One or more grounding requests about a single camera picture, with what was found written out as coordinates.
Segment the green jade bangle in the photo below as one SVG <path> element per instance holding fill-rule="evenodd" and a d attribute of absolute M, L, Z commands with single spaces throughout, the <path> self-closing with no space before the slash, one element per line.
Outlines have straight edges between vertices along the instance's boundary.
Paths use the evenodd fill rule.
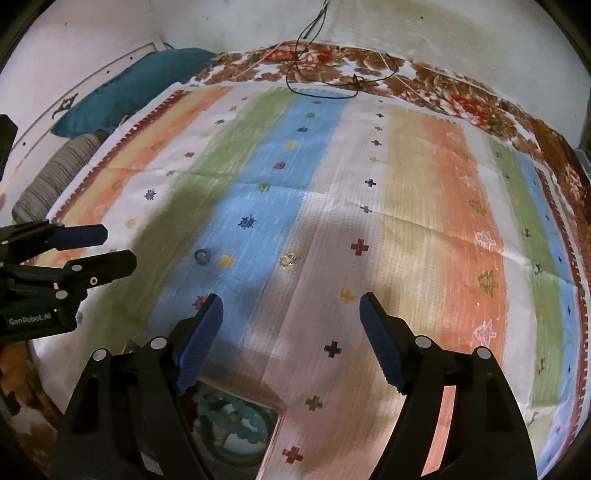
<path fill-rule="evenodd" d="M 278 419 L 270 407 L 211 398 L 197 404 L 193 426 L 213 460 L 240 469 L 263 463 Z"/>

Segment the pink metal jewelry box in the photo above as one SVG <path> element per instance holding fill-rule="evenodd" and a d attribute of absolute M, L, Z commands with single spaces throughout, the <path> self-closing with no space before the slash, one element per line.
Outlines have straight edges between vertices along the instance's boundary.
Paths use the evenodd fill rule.
<path fill-rule="evenodd" d="M 266 456 L 263 458 L 263 463 L 259 466 L 249 468 L 234 468 L 228 465 L 219 463 L 211 458 L 202 445 L 197 436 L 197 430 L 193 426 L 193 422 L 197 419 L 197 404 L 202 400 L 209 400 L 211 398 L 226 398 L 228 400 L 243 400 L 250 403 L 255 403 L 270 407 L 277 414 L 279 419 L 276 423 L 276 430 L 270 440 L 270 446 L 266 450 Z M 190 433 L 192 445 L 197 448 L 197 453 L 204 459 L 204 464 L 211 472 L 214 479 L 260 479 L 263 477 L 263 471 L 269 463 L 270 452 L 273 450 L 274 443 L 276 443 L 276 433 L 279 430 L 281 423 L 281 413 L 276 405 L 273 405 L 273 400 L 266 396 L 257 394 L 249 395 L 245 392 L 240 392 L 238 389 L 221 385 L 221 383 L 213 381 L 197 381 L 194 385 L 187 388 L 187 390 L 178 397 L 178 405 L 182 419 Z"/>

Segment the grey striped pillow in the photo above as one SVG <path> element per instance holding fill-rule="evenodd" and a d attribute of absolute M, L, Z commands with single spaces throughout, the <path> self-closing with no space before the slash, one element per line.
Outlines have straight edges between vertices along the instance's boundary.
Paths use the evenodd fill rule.
<path fill-rule="evenodd" d="M 109 134 L 103 130 L 68 140 L 43 166 L 12 208 L 16 224 L 44 220 L 80 170 L 104 143 Z"/>

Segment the white headboard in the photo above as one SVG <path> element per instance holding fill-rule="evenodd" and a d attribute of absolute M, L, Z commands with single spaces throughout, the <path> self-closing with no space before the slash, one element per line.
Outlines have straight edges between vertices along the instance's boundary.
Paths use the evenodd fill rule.
<path fill-rule="evenodd" d="M 84 97 L 147 54 L 165 50 L 165 45 L 159 39 L 141 43 L 113 61 L 95 68 L 90 75 L 69 87 L 22 134 L 18 134 L 7 161 L 2 185 L 16 183 L 22 174 L 35 175 L 42 161 L 51 157 L 66 142 L 65 137 L 53 135 L 51 129 Z"/>

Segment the teal pillow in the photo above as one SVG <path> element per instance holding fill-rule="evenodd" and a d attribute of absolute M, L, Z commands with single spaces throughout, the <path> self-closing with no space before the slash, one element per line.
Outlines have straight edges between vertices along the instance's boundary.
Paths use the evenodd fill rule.
<path fill-rule="evenodd" d="M 174 83 L 185 83 L 211 65 L 215 54 L 199 48 L 151 52 L 75 104 L 53 126 L 58 137 L 104 131 L 134 115 Z"/>

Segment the striped colourful mat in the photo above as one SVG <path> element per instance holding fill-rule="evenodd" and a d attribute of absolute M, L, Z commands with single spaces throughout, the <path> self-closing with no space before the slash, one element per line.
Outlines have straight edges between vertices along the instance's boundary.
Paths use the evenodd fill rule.
<path fill-rule="evenodd" d="M 563 455 L 589 382 L 586 242 L 533 158 L 468 122 L 335 90 L 171 87 L 120 125 L 50 210 L 137 258 L 69 335 L 38 340 L 65 406 L 90 354 L 168 334 L 209 294 L 224 321 L 204 381 L 266 396 L 266 479 L 365 479 L 403 399 L 359 304 L 373 292 L 441 347 L 492 350 L 537 469 Z"/>

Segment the plastic crate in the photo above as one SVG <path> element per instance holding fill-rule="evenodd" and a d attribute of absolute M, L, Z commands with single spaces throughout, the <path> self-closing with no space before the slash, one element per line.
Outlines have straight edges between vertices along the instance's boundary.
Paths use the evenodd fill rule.
<path fill-rule="evenodd" d="M 575 149 L 574 153 L 579 161 L 579 163 L 581 164 L 586 176 L 588 177 L 589 180 L 591 180 L 591 162 L 590 162 L 590 158 L 587 156 L 587 154 L 582 150 L 582 149 Z"/>

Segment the floral brown bedsheet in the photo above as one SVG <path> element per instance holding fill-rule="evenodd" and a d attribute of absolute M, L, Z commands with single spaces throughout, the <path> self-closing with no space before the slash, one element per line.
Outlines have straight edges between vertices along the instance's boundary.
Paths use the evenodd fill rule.
<path fill-rule="evenodd" d="M 470 77 L 367 48 L 288 41 L 216 55 L 198 84 L 287 81 L 398 98 L 464 119 L 547 166 L 577 224 L 590 226 L 590 180 L 566 139 L 514 102 Z"/>

